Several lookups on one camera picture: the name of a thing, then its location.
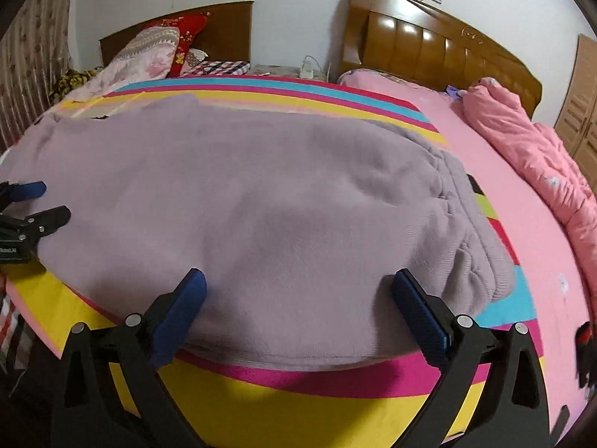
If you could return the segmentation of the large brown wooden headboard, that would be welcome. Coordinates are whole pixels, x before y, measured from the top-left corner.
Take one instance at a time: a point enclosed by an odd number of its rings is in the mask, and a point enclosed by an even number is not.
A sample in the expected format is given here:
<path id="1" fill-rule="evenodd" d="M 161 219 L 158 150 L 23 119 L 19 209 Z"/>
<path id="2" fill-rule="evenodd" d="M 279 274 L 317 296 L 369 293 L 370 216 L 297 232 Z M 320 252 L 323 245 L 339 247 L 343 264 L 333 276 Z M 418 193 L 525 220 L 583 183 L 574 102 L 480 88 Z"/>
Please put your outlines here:
<path id="1" fill-rule="evenodd" d="M 433 89 L 466 89 L 493 77 L 532 116 L 543 86 L 480 30 L 419 0 L 349 0 L 339 72 L 371 69 Z"/>

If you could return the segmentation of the red embroidered pillow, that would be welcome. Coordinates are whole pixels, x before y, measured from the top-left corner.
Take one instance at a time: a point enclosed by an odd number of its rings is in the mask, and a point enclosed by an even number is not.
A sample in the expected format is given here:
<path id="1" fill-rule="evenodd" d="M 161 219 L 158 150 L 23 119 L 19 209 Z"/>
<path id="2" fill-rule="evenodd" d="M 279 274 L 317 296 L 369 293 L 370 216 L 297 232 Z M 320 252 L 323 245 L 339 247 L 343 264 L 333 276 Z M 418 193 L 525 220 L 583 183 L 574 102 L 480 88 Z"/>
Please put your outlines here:
<path id="1" fill-rule="evenodd" d="M 178 16 L 158 18 L 145 23 L 143 29 L 150 27 L 176 27 L 179 30 L 178 46 L 168 78 L 180 75 L 186 56 L 195 37 L 202 32 L 209 23 L 209 13 L 180 14 Z"/>

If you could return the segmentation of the purple fleece pants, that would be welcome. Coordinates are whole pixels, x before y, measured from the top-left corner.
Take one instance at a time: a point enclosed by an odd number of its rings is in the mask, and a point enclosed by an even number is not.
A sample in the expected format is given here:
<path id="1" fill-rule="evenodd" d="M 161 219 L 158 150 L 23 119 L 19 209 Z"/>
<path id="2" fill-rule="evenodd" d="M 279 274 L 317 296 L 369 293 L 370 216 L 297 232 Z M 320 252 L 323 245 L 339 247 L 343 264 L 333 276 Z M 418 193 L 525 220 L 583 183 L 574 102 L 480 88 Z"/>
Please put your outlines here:
<path id="1" fill-rule="evenodd" d="M 40 263 L 111 314 L 201 270 L 206 303 L 186 340 L 221 362 L 321 371 L 413 351 L 388 293 L 400 269 L 472 317 L 515 287 L 462 163 L 372 119 L 189 94 L 104 119 L 48 114 L 1 177 L 47 185 L 15 214 L 68 207 Z"/>

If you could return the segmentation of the pink bed sheet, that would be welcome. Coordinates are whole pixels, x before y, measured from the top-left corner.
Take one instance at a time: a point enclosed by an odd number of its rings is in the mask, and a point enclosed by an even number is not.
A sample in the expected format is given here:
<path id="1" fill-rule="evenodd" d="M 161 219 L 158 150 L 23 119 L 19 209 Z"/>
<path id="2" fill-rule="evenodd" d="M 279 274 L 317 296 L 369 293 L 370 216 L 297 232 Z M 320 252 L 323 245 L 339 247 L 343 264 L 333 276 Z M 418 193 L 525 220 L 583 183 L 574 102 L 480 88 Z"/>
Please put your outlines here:
<path id="1" fill-rule="evenodd" d="M 452 154 L 475 176 L 506 231 L 535 304 L 546 357 L 550 420 L 554 422 L 565 405 L 573 424 L 587 404 L 577 380 L 575 334 L 590 320 L 590 313 L 575 255 L 550 209 L 468 125 L 460 101 L 374 71 L 349 72 L 339 83 L 416 105 L 445 137 Z"/>

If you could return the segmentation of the white power strip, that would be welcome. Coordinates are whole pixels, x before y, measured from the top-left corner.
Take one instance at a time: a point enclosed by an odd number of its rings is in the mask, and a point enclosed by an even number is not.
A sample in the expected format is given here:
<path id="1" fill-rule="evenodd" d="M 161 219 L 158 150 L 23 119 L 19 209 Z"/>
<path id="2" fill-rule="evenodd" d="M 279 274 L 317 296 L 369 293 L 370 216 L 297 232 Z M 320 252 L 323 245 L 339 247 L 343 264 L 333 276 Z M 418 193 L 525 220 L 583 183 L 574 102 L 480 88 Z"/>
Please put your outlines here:
<path id="1" fill-rule="evenodd" d="M 322 74 L 322 68 L 317 59 L 311 55 L 306 55 L 301 62 L 298 76 L 304 80 L 314 80 Z"/>

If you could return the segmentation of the yellow black patterned cloth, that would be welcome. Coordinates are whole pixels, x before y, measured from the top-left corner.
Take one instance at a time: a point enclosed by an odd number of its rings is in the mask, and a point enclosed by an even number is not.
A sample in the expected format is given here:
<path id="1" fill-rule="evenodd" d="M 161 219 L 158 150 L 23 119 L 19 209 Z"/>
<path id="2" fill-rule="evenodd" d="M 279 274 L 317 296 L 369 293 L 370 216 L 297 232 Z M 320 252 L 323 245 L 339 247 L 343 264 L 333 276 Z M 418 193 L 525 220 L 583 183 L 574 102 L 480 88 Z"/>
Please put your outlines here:
<path id="1" fill-rule="evenodd" d="M 101 66 L 95 67 L 91 70 L 77 71 L 69 69 L 65 74 L 61 75 L 53 87 L 51 92 L 47 94 L 47 99 L 51 105 L 56 105 L 62 101 L 70 92 L 82 87 L 88 81 L 92 80 L 99 74 L 103 68 Z"/>

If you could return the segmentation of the rainbow striped blanket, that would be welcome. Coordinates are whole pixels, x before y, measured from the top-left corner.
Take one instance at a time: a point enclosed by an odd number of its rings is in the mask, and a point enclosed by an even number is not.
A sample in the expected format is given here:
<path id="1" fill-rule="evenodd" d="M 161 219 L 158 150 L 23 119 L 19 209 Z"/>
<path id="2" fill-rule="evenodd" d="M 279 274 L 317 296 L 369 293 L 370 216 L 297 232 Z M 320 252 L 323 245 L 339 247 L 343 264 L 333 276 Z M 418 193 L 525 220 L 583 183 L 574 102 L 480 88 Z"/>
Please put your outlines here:
<path id="1" fill-rule="evenodd" d="M 199 78 L 148 82 L 85 103 L 65 102 L 49 119 L 105 120 L 174 95 L 240 110 L 370 118 L 444 138 L 412 98 L 290 79 Z M 118 317 L 61 282 L 40 262 L 6 268 L 8 300 L 25 318 L 51 361 L 70 328 L 82 321 L 112 328 Z M 543 355 L 521 354 L 510 366 L 510 395 L 488 384 L 494 364 L 479 366 L 457 406 L 445 444 L 534 447 L 550 442 Z M 228 365 L 185 348 L 160 372 L 186 420 L 219 447 L 388 447 L 402 435 L 440 379 L 422 354 L 344 370 L 306 371 Z"/>

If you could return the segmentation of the brown striped curtain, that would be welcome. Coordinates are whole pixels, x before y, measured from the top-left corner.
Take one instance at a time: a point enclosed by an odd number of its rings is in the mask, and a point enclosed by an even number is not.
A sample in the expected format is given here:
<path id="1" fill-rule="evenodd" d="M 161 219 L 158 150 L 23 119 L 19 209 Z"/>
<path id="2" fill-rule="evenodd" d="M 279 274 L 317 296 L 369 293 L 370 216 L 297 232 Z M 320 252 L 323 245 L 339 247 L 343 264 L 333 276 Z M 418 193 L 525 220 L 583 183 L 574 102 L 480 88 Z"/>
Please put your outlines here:
<path id="1" fill-rule="evenodd" d="M 70 3 L 24 0 L 1 38 L 2 150 L 51 107 L 51 89 L 70 68 Z"/>

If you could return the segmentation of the small dark wooden headboard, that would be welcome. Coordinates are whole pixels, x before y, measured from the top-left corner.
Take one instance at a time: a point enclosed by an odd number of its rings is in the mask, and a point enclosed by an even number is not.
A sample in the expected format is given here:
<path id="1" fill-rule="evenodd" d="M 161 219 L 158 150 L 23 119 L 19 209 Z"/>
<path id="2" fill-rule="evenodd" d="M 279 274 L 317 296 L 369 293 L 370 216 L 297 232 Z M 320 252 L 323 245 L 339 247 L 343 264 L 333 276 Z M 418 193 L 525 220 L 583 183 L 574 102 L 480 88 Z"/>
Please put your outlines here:
<path id="1" fill-rule="evenodd" d="M 142 21 L 99 41 L 102 65 L 110 61 L 144 27 L 154 20 L 205 14 L 206 27 L 195 37 L 192 47 L 205 51 L 216 61 L 250 61 L 253 1 L 234 1 L 189 8 Z"/>

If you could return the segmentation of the floral pink white quilt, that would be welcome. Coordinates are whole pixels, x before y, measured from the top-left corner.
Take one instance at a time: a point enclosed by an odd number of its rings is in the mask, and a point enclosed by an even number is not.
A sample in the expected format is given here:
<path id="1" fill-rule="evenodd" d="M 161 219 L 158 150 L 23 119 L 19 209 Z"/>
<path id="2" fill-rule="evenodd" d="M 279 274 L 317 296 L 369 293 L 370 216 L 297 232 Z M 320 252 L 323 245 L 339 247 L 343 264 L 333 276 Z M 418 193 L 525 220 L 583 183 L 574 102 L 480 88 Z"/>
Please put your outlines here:
<path id="1" fill-rule="evenodd" d="M 177 27 L 140 31 L 95 77 L 71 91 L 67 100 L 83 102 L 138 82 L 165 78 L 179 44 Z"/>

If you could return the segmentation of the light wooden wardrobe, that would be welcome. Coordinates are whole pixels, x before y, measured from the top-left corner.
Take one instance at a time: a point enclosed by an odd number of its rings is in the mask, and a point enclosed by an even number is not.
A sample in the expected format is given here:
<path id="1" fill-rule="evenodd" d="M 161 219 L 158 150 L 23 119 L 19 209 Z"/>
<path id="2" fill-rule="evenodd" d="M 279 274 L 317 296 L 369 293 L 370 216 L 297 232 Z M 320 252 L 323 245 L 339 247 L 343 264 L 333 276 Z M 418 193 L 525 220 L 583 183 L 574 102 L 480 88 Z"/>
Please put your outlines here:
<path id="1" fill-rule="evenodd" d="M 596 191 L 596 41 L 578 38 L 573 75 L 554 130 Z"/>

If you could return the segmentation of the nightstand with floral cover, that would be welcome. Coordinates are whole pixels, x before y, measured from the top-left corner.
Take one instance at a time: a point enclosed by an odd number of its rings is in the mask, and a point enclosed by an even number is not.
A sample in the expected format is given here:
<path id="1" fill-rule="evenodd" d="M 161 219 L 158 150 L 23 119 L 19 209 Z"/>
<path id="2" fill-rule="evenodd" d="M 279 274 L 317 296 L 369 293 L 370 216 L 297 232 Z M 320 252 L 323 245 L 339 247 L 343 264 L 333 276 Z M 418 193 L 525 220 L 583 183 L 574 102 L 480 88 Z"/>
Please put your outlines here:
<path id="1" fill-rule="evenodd" d="M 313 76 L 311 79 L 307 78 L 307 74 L 300 73 L 300 67 L 293 66 L 277 66 L 277 65 L 264 65 L 264 64 L 252 64 L 247 75 L 259 76 L 259 77 L 276 77 L 276 78 L 292 78 L 292 79 L 306 79 L 313 81 L 328 82 L 327 75 L 322 73 L 319 69 L 312 71 Z"/>

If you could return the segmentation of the plaid checkered cloth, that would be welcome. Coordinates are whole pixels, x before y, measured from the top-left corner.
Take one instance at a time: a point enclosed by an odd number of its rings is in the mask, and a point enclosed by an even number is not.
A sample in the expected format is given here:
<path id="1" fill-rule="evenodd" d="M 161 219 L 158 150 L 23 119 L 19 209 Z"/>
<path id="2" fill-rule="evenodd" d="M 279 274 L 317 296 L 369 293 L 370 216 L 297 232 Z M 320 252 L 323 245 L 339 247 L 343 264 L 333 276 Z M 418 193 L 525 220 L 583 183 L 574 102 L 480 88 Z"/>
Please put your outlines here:
<path id="1" fill-rule="evenodd" d="M 184 67 L 180 76 L 239 76 L 247 74 L 250 67 L 251 63 L 248 61 L 203 61 L 192 67 Z"/>

